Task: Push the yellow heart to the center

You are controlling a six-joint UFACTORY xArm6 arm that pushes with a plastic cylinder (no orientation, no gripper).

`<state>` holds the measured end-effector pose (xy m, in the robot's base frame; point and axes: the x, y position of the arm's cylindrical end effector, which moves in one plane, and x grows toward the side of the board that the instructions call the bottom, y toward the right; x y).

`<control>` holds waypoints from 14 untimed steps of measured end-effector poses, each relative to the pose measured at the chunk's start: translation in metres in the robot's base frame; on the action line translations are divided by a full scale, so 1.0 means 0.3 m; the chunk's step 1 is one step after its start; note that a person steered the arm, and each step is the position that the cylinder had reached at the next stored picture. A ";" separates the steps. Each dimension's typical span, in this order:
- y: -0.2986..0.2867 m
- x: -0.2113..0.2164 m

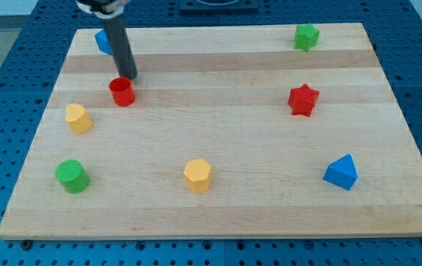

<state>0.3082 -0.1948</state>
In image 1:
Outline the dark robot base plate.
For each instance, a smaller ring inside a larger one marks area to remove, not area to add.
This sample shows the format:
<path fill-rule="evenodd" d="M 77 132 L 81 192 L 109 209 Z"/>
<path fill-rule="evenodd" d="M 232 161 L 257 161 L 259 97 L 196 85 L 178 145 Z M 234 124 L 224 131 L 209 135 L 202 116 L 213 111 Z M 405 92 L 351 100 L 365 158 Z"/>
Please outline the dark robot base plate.
<path fill-rule="evenodd" d="M 180 14 L 207 12 L 257 12 L 257 0 L 179 0 Z"/>

